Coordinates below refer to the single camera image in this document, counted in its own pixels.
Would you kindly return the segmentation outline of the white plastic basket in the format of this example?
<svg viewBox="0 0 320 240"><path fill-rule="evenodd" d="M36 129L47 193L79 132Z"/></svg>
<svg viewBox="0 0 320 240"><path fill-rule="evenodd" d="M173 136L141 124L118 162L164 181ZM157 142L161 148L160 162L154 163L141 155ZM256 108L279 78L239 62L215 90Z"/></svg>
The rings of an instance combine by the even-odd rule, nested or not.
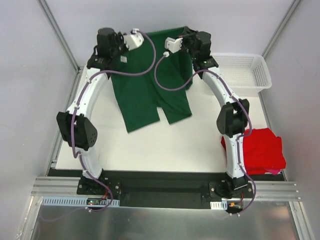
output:
<svg viewBox="0 0 320 240"><path fill-rule="evenodd" d="M265 59L258 54L214 53L225 82L241 97L255 97L272 87Z"/></svg>

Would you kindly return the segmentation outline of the green t shirt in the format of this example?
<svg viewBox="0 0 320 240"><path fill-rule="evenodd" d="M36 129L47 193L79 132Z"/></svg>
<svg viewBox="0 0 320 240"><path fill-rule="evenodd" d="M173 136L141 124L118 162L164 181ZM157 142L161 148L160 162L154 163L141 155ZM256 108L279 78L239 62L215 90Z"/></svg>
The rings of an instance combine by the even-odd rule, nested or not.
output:
<svg viewBox="0 0 320 240"><path fill-rule="evenodd" d="M165 52L165 40L175 39L183 27L149 32L152 40L145 40L141 47L124 53L115 64L115 70L125 73L140 73L156 63ZM185 88L176 90L193 74L190 56L179 51L155 65L148 73L137 76L111 76L113 91L128 133L160 120L158 108L164 111L169 124L174 124L192 115Z"/></svg>

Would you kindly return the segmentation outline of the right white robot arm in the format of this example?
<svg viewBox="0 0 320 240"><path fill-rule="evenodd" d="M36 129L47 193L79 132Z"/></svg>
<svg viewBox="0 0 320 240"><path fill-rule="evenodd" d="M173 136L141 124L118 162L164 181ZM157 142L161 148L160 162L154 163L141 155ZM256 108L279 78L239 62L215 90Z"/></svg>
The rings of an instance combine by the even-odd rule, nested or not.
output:
<svg viewBox="0 0 320 240"><path fill-rule="evenodd" d="M224 139L227 169L222 182L214 187L214 192L223 198L235 198L248 185L243 141L246 127L252 125L250 103L247 99L241 99L223 80L219 64L211 55L210 33L186 26L181 37L182 49L190 54L193 69L212 90L221 107L216 125Z"/></svg>

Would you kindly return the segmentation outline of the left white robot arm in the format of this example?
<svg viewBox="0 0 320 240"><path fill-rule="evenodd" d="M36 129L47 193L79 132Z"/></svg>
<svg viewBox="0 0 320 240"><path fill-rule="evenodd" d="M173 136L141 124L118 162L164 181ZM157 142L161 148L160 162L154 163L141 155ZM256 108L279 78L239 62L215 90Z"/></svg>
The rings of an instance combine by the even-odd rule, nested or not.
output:
<svg viewBox="0 0 320 240"><path fill-rule="evenodd" d="M67 110L56 116L62 139L82 167L82 183L88 183L88 188L96 195L105 191L106 182L95 150L98 130L91 122L92 112L103 86L112 74L118 73L115 70L118 58L143 43L144 35L137 29L131 33L115 32L109 27L99 29L96 45L86 64L83 85Z"/></svg>

